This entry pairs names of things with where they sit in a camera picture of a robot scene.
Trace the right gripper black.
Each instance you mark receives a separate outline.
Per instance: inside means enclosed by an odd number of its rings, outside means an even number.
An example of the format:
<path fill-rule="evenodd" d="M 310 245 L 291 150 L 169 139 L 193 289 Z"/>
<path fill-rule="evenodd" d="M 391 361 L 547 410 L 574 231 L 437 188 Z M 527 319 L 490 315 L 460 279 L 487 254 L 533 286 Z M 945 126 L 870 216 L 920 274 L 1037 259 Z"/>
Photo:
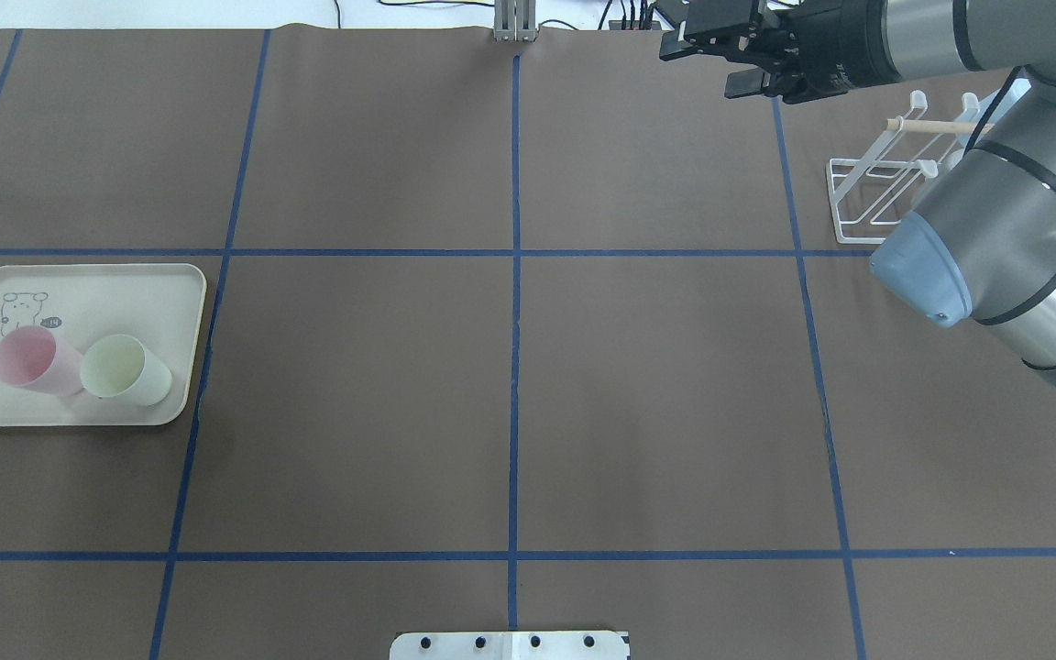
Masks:
<path fill-rule="evenodd" d="M 804 103 L 895 83 L 885 1 L 691 1 L 662 35 L 659 59 L 696 55 L 744 64 L 725 78 L 728 100 Z"/>

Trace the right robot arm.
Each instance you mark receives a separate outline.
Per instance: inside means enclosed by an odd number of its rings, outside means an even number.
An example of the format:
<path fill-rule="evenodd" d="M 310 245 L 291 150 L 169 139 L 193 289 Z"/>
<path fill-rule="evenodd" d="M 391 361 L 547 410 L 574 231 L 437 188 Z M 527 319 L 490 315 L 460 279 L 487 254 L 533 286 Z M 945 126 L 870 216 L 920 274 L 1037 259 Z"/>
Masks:
<path fill-rule="evenodd" d="M 973 319 L 1056 388 L 1056 1 L 691 1 L 659 56 L 741 63 L 725 97 L 830 99 L 959 72 L 1030 91 L 902 216 L 869 268 L 942 327 Z"/>

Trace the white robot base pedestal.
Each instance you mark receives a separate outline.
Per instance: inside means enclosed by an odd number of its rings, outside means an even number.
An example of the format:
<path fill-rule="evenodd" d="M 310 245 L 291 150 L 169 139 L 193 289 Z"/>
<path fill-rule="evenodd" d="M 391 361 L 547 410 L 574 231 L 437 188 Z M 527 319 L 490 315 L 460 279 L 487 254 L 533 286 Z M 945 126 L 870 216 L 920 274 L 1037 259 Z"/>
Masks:
<path fill-rule="evenodd" d="M 420 631 L 402 633 L 390 659 L 630 659 L 628 633 Z"/>

